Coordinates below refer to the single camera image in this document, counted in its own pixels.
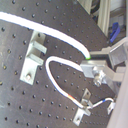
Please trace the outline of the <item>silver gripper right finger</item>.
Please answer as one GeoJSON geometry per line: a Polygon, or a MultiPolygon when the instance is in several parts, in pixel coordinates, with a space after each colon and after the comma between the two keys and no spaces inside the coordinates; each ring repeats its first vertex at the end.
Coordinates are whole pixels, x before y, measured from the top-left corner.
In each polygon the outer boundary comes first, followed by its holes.
{"type": "Polygon", "coordinates": [[[103,48],[101,51],[92,51],[91,57],[101,57],[107,55],[109,57],[111,66],[114,67],[128,59],[127,56],[128,37],[118,41],[113,46],[103,48]]]}

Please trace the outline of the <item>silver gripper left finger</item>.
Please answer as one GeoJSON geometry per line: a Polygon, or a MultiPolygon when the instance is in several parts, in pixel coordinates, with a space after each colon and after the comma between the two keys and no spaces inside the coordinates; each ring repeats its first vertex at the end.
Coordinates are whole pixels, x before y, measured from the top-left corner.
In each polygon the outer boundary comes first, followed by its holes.
{"type": "Polygon", "coordinates": [[[114,72],[106,64],[101,63],[82,62],[80,66],[84,75],[87,78],[92,78],[97,87],[106,84],[115,94],[119,93],[120,84],[122,82],[121,73],[114,72]]]}

